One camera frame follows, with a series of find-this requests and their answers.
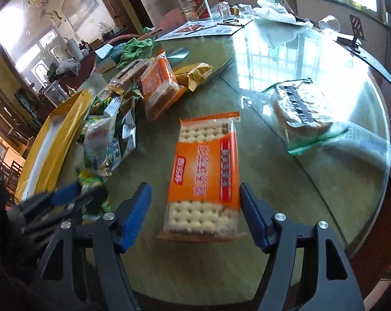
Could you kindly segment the overturned clear glass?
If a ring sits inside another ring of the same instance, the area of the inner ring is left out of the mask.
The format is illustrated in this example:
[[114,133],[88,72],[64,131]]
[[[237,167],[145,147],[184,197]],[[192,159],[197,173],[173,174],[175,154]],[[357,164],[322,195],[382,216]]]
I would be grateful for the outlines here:
[[340,32],[340,23],[335,16],[327,15],[318,22],[319,29],[324,34],[336,34]]

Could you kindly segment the clear plastic cup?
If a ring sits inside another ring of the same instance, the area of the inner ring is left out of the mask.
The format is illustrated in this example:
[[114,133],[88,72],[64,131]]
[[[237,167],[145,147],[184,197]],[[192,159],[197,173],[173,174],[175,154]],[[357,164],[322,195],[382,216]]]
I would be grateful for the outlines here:
[[44,89],[44,95],[56,108],[69,99],[68,94],[62,89],[58,81],[50,83]]

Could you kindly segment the green cloth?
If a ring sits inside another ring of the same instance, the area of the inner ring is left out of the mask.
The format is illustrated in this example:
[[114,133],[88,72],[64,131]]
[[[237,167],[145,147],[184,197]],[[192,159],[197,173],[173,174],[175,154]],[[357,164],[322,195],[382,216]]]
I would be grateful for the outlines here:
[[134,60],[150,58],[152,50],[153,40],[151,38],[144,40],[133,38],[129,40],[123,48],[117,69],[124,69]]

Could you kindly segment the metal turntable disc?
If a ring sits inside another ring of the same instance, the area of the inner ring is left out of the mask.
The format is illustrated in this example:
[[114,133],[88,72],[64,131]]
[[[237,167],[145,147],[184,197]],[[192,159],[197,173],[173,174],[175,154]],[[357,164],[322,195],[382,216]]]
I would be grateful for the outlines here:
[[189,48],[180,47],[168,50],[165,52],[166,58],[169,61],[170,65],[173,67],[177,64],[180,64],[189,55]]

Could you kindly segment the silver green snack packet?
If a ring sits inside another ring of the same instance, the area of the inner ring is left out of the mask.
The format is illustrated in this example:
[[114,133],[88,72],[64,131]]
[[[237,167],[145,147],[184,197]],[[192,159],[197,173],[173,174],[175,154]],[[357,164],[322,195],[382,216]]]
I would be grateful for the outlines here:
[[135,98],[96,99],[82,129],[85,167],[106,178],[136,148]]

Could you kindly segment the brown sandwich cracker pack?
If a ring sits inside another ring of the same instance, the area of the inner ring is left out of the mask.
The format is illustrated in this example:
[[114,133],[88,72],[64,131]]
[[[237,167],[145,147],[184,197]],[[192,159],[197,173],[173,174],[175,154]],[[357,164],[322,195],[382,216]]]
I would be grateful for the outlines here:
[[135,83],[141,81],[141,75],[149,65],[149,59],[132,61],[110,80],[108,84],[109,89],[116,93],[126,93]]

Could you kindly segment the pink plastic chair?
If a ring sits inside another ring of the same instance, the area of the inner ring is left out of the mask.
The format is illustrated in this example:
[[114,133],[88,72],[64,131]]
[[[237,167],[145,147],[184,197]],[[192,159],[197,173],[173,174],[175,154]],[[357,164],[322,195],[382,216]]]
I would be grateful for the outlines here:
[[177,29],[187,22],[181,9],[173,9],[165,14],[159,22],[158,27],[166,32]]

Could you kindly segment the white cream tube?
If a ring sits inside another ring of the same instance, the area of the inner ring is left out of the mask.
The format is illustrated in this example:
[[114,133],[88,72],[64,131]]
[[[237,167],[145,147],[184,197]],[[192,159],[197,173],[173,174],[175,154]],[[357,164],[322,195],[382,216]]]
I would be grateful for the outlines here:
[[351,123],[344,134],[327,140],[322,147],[334,147],[378,168],[385,167],[391,177],[391,144],[361,126]]

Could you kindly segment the green round cracker pack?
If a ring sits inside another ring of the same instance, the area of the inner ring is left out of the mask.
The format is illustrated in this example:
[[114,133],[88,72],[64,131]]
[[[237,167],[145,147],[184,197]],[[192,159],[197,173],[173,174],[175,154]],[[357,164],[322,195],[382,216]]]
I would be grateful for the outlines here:
[[350,125],[334,114],[323,88],[309,77],[275,83],[262,93],[272,124],[293,156],[340,138],[349,130]]

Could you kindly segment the black phone stand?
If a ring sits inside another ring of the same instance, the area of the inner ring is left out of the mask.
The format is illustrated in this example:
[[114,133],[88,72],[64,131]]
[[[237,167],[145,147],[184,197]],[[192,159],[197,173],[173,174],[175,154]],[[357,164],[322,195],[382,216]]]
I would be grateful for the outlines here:
[[352,35],[338,33],[336,42],[345,47],[356,57],[362,59],[391,84],[391,74],[389,71],[387,71],[387,69],[373,55],[362,47],[362,41],[365,40],[365,36],[360,18],[353,14],[350,14],[349,18],[352,27]]

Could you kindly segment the orange cracker pack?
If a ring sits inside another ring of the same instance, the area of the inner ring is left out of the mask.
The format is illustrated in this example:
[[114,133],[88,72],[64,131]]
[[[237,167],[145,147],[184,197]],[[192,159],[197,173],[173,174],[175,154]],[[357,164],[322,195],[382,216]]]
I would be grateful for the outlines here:
[[186,88],[178,84],[165,52],[153,58],[141,75],[146,119],[156,120],[185,92]]
[[160,239],[215,243],[243,237],[238,229],[239,119],[239,112],[228,112],[181,121]]

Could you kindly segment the small clear bottle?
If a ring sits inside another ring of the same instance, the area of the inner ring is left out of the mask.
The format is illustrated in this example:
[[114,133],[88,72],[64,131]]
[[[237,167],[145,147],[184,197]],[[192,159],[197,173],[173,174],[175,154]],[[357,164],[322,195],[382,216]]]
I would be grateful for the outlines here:
[[222,19],[228,19],[231,17],[231,9],[229,3],[225,0],[218,0],[217,10],[219,11],[219,14]]

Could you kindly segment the yellow snack pack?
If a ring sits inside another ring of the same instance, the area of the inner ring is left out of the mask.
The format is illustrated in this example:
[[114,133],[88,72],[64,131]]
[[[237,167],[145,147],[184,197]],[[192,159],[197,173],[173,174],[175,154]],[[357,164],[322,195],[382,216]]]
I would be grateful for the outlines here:
[[178,85],[184,86],[192,92],[208,79],[211,74],[212,66],[205,62],[187,65],[174,71]]

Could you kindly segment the yellow cardboard box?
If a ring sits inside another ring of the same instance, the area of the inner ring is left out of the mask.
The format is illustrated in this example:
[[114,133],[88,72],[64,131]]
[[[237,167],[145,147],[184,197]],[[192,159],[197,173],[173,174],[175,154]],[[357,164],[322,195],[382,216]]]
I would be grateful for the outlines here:
[[21,172],[15,198],[25,201],[52,190],[94,96],[83,90],[60,104],[47,117],[36,136]]

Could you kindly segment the white plastic bag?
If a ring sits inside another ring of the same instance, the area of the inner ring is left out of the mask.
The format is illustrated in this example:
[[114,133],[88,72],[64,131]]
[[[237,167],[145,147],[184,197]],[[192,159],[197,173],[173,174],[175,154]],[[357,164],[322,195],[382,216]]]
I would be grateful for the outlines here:
[[274,48],[296,39],[314,27],[307,18],[293,13],[285,0],[257,0],[257,6],[238,4],[241,16],[252,16],[261,38]]

